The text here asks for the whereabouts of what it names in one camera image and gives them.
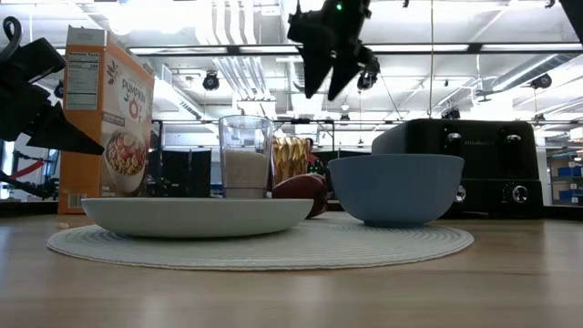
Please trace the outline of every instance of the black toaster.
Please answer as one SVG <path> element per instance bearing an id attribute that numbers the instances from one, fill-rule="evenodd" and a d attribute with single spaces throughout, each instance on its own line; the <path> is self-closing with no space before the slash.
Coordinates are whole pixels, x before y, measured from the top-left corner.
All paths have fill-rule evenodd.
<path id="1" fill-rule="evenodd" d="M 537 149 L 521 121 L 415 119 L 373 142 L 373 155 L 445 154 L 465 160 L 462 182 L 446 215 L 536 217 L 543 207 Z"/>

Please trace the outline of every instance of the glass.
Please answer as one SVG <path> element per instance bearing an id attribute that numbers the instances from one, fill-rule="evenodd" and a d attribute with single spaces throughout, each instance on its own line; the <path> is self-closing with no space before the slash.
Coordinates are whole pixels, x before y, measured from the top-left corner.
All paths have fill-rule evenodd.
<path id="1" fill-rule="evenodd" d="M 219 120 L 219 136 L 223 197 L 265 198 L 273 123 L 267 118 L 229 116 Z"/>

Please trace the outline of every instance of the pumpkin o's cereal box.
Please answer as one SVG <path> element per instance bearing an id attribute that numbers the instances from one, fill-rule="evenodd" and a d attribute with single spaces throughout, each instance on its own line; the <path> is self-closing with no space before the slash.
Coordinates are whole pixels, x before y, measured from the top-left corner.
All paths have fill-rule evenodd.
<path id="1" fill-rule="evenodd" d="M 103 30 L 69 27 L 66 59 L 65 116 L 105 151 L 63 152 L 59 213 L 83 213 L 84 198 L 145 195 L 153 69 Z"/>

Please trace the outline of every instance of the table surface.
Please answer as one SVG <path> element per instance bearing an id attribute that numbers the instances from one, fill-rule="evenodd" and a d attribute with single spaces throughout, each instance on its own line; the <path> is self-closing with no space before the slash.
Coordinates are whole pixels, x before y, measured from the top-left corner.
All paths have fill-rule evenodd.
<path id="1" fill-rule="evenodd" d="M 576 222 L 439 221 L 471 231 L 475 244 L 438 260 L 361 270 L 181 272 L 46 249 L 52 233 L 89 223 L 0 220 L 0 327 L 583 327 Z"/>

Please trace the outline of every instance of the black cable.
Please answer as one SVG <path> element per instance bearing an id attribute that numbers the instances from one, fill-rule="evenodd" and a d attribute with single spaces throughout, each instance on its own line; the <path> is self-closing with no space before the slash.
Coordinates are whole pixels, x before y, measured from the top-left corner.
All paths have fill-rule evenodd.
<path id="1" fill-rule="evenodd" d="M 10 43 L 0 52 L 0 63 L 3 63 L 10 58 L 10 56 L 12 56 L 20 47 L 20 41 L 22 41 L 22 25 L 18 19 L 9 16 L 4 19 L 2 27 Z"/>
<path id="2" fill-rule="evenodd" d="M 389 99 L 391 99 L 391 104 L 393 104 L 394 111 L 397 112 L 397 116 L 399 117 L 399 120 L 403 120 L 403 117 L 401 116 L 401 113 L 399 112 L 399 108 L 397 107 L 397 104 L 394 103 L 393 96 L 391 96 L 391 91 L 389 91 L 389 87 L 386 85 L 386 82 L 384 82 L 383 76 L 381 76 L 381 80 L 383 81 L 384 88 L 386 89 L 387 95 L 389 95 Z"/>

